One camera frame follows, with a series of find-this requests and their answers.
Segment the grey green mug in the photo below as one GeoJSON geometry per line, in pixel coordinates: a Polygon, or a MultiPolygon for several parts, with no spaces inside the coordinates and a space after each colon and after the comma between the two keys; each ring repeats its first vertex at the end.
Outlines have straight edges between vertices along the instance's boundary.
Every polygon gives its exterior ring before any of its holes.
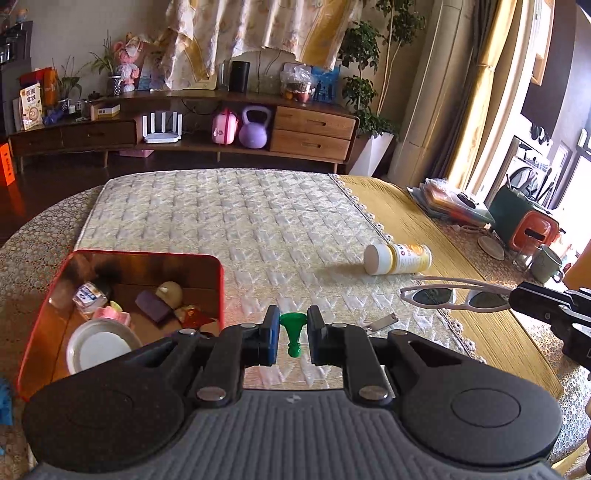
{"type": "Polygon", "coordinates": [[[561,258],[547,245],[541,245],[533,256],[530,271],[532,277],[545,284],[549,279],[563,281],[564,271],[561,258]]]}

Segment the red metal tin box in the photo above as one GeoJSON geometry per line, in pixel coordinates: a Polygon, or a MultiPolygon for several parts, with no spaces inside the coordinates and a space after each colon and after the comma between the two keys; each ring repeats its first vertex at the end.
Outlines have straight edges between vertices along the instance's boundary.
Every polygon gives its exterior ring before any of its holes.
{"type": "Polygon", "coordinates": [[[188,328],[223,328],[223,268],[199,254],[77,250],[40,307],[17,379],[20,397],[188,328]]]}

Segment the pink doll figure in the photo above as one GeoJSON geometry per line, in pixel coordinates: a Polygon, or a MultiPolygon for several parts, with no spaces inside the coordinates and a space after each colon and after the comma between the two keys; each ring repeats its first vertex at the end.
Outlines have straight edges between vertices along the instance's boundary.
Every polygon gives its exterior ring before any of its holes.
{"type": "Polygon", "coordinates": [[[140,35],[127,33],[124,40],[113,45],[114,58],[117,63],[116,74],[120,76],[122,93],[135,90],[135,82],[139,79],[140,68],[137,64],[142,53],[144,38],[140,35]]]}

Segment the small potted plant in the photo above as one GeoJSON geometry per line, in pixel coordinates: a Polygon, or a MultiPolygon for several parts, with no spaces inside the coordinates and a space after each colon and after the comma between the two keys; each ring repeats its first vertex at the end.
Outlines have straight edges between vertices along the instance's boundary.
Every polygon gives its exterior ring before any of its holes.
{"type": "Polygon", "coordinates": [[[90,68],[93,72],[102,75],[106,73],[106,96],[112,97],[117,95],[120,87],[120,75],[117,70],[116,53],[114,44],[109,33],[106,33],[106,37],[102,42],[102,52],[100,54],[91,52],[92,60],[90,62],[90,68]]]}

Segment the yellow white supplement bottle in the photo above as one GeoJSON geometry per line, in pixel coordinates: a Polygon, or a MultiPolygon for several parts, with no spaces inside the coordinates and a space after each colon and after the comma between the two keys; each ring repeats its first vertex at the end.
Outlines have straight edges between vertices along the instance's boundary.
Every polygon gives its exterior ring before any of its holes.
{"type": "Polygon", "coordinates": [[[372,244],[363,252],[363,268],[372,276],[421,273],[431,264],[426,245],[372,244]]]}

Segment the pink cylinder toy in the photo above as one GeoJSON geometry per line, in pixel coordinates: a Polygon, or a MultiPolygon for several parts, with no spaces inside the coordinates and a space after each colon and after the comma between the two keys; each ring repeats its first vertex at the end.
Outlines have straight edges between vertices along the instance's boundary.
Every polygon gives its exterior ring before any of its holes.
{"type": "Polygon", "coordinates": [[[93,320],[106,319],[122,324],[126,327],[131,326],[131,316],[129,313],[110,305],[98,308],[92,315],[93,320]]]}

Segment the round gold tin can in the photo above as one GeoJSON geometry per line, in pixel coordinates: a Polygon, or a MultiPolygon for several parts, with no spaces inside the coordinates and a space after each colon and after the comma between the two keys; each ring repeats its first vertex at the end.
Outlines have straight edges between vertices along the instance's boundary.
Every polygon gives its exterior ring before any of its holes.
{"type": "Polygon", "coordinates": [[[67,369],[74,375],[141,347],[142,342],[129,327],[106,318],[90,320],[69,338],[67,369]]]}

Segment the wooden tv cabinet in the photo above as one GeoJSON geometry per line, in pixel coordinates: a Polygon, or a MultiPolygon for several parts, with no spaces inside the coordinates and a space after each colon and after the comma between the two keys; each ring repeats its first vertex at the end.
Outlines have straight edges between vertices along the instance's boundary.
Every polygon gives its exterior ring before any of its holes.
{"type": "Polygon", "coordinates": [[[8,137],[19,161],[36,155],[118,150],[172,150],[223,155],[259,155],[346,165],[351,158],[358,120],[345,108],[321,102],[305,104],[280,96],[224,91],[139,91],[90,103],[89,120],[61,120],[8,137]],[[224,108],[238,116],[249,106],[271,111],[262,149],[249,149],[235,139],[230,145],[211,140],[212,120],[224,108]],[[141,137],[141,117],[151,112],[183,114],[182,138],[175,144],[148,145],[141,137]]]}

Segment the yellow curtain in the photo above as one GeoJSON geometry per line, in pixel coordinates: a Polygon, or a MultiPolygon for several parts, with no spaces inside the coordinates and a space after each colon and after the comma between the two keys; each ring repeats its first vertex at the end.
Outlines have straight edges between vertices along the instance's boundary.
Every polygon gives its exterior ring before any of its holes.
{"type": "Polygon", "coordinates": [[[459,118],[446,152],[449,183],[464,189],[470,182],[491,101],[495,72],[507,41],[517,3],[479,1],[476,4],[474,49],[459,118]]]}

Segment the stack of colourful folders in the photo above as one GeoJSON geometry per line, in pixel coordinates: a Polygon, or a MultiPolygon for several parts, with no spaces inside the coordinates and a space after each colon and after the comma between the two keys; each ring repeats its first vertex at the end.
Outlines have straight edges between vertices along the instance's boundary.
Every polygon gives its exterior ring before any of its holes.
{"type": "Polygon", "coordinates": [[[418,187],[408,187],[408,194],[432,218],[469,224],[476,227],[494,226],[488,208],[451,186],[445,179],[426,179],[418,187]]]}

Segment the potted green plant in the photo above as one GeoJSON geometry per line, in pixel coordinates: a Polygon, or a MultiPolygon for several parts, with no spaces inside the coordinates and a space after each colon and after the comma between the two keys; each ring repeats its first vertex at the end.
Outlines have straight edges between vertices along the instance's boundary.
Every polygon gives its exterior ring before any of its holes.
{"type": "Polygon", "coordinates": [[[399,127],[385,113],[394,61],[426,25],[414,1],[365,1],[372,18],[361,14],[349,24],[339,47],[342,101],[356,116],[358,127],[346,172],[372,176],[394,140],[399,127]]]}

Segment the silver nail clipper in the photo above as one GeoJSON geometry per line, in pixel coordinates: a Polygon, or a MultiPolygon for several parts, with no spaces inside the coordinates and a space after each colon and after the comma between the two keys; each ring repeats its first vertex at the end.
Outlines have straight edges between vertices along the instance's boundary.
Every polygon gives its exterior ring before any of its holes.
{"type": "Polygon", "coordinates": [[[398,320],[398,315],[392,312],[378,320],[370,322],[365,326],[365,328],[371,332],[379,332],[392,327],[398,322],[398,320]]]}

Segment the patterned hanging cloth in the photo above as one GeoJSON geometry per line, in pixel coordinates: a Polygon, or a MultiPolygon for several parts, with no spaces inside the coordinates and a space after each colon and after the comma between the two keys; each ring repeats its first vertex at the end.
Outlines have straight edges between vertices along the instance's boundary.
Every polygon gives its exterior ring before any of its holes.
{"type": "Polygon", "coordinates": [[[355,0],[172,1],[160,37],[164,85],[193,88],[219,64],[261,49],[331,69],[346,30],[361,14],[362,3],[355,0]]]}

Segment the black cylindrical speaker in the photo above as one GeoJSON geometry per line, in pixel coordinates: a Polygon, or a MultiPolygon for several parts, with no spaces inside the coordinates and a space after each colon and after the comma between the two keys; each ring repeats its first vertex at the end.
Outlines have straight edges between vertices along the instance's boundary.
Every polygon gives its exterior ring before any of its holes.
{"type": "Polygon", "coordinates": [[[228,91],[245,93],[249,83],[250,63],[247,61],[232,61],[230,65],[228,91]]]}

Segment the white frame sunglasses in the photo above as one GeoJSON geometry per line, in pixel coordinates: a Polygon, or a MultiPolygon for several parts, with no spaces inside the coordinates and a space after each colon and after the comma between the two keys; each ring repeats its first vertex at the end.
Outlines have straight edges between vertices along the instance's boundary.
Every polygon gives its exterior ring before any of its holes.
{"type": "Polygon", "coordinates": [[[511,288],[458,277],[417,276],[417,284],[403,287],[400,298],[423,309],[494,313],[510,308],[511,288]]]}

